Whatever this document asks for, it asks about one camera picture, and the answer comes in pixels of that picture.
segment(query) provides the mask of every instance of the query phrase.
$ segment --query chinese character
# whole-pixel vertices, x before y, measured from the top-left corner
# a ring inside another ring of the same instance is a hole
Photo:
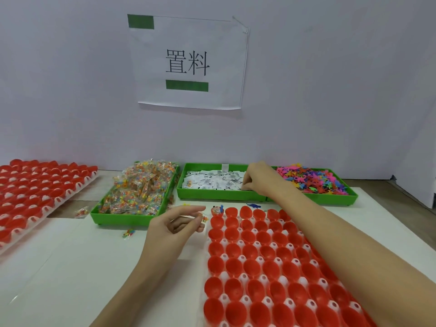
[[[186,71],[183,72],[183,60],[186,60],[184,50],[167,49],[166,56],[170,59],[170,70],[166,72],[186,73]]]
[[[190,71],[192,68],[192,74],[195,74],[195,69],[204,69],[204,75],[206,75],[206,68],[210,67],[209,65],[206,66],[206,54],[207,53],[204,52],[204,57],[203,57],[199,53],[195,54],[195,50],[192,51],[192,54],[189,53],[189,56],[191,57],[191,59],[189,61],[192,61],[192,63],[191,63],[191,67],[189,68],[188,71]]]

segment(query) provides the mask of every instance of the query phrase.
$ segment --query floor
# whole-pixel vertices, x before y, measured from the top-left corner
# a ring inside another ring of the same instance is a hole
[[[50,218],[74,218],[75,212],[91,210],[112,185],[112,177],[119,171],[100,170],[99,177],[87,188],[56,209]],[[393,214],[430,247],[436,250],[436,210],[429,210],[391,181],[345,180],[351,187],[361,187],[381,206]]]

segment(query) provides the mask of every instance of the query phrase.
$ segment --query green tray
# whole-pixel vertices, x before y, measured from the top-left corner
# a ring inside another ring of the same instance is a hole
[[[304,193],[308,198],[310,198],[313,202],[319,205],[352,205],[356,202],[359,195],[356,194],[354,190],[352,190],[340,177],[338,177],[335,172],[330,169],[312,169],[313,171],[325,171],[333,173],[336,179],[347,187],[348,195],[326,195],[326,194],[310,194]],[[272,198],[266,198],[267,202],[274,202]]]
[[[219,191],[211,189],[186,189],[182,188],[183,179],[188,171],[211,171],[221,170],[222,164],[209,164],[209,163],[186,163],[183,168],[182,175],[179,183],[177,184],[177,195],[181,199],[190,200],[212,200],[212,201],[259,201],[259,202],[273,202],[271,198],[259,195],[253,191]],[[245,164],[229,164],[229,171],[246,171],[248,165]],[[349,195],[326,195],[326,194],[310,194],[304,193],[312,201],[319,205],[352,205],[356,202],[358,195],[347,184],[338,177],[330,169],[312,169],[314,171],[328,170],[347,187]]]
[[[163,214],[166,211],[168,205],[168,199],[173,192],[174,186],[176,184],[176,176],[180,171],[180,167],[176,167],[176,172],[174,173],[170,185],[168,186],[165,195],[162,199],[161,207],[154,216],[144,216],[141,214],[110,214],[110,213],[99,213],[99,204],[103,204],[104,199],[109,195],[113,187],[106,193],[106,195],[100,200],[100,202],[92,209],[91,217],[96,224],[99,225],[125,225],[125,226],[148,226],[150,220],[154,217]]]
[[[253,191],[224,191],[213,189],[187,189],[182,188],[183,179],[188,171],[211,171],[221,170],[222,164],[209,163],[186,163],[182,171],[179,183],[177,184],[177,195],[181,199],[213,200],[213,201],[260,201],[265,202],[266,196],[259,195]],[[248,165],[229,164],[229,171],[246,171]]]

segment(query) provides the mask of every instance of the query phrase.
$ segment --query paper sign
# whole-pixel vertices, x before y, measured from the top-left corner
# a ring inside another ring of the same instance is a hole
[[[240,109],[247,27],[236,20],[128,15],[139,103]]]

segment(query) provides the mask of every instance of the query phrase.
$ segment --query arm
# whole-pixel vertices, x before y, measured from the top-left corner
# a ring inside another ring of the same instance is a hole
[[[317,205],[264,162],[243,189],[269,196],[297,223],[372,319],[384,326],[436,326],[436,284],[370,236]]]
[[[144,303],[179,257],[189,237],[195,231],[204,230],[202,214],[198,212],[205,208],[179,206],[150,221],[138,264],[90,327],[132,325]],[[192,215],[195,218],[180,217],[181,215]]]

